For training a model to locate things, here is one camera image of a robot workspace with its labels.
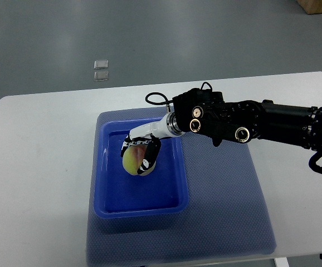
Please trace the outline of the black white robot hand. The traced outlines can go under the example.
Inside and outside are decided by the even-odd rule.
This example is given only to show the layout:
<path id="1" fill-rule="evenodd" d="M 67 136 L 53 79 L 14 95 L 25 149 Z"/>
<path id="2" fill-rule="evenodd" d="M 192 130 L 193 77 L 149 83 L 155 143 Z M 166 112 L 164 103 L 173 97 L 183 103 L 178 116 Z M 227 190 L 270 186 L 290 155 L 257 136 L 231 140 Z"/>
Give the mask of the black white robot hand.
<path id="1" fill-rule="evenodd" d="M 130 146 L 146 145 L 144 160 L 137 171 L 139 176 L 150 174 L 156 164 L 161 148 L 161 140 L 180 137 L 184 134 L 177 126 L 175 114 L 166 114 L 161 120 L 143 124 L 130 130 L 121 147 L 121 157 Z"/>

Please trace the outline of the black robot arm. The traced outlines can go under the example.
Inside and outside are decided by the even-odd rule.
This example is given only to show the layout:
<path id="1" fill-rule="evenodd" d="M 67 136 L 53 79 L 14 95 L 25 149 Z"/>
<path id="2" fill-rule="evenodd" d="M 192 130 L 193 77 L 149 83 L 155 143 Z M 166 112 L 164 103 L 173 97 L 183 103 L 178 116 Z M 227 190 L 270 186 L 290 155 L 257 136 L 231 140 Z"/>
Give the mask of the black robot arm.
<path id="1" fill-rule="evenodd" d="M 212 87 L 193 88 L 162 105 L 173 105 L 171 125 L 212 139 L 248 143 L 264 139 L 315 151 L 309 167 L 322 174 L 322 107 L 278 105 L 271 100 L 225 102 Z"/>

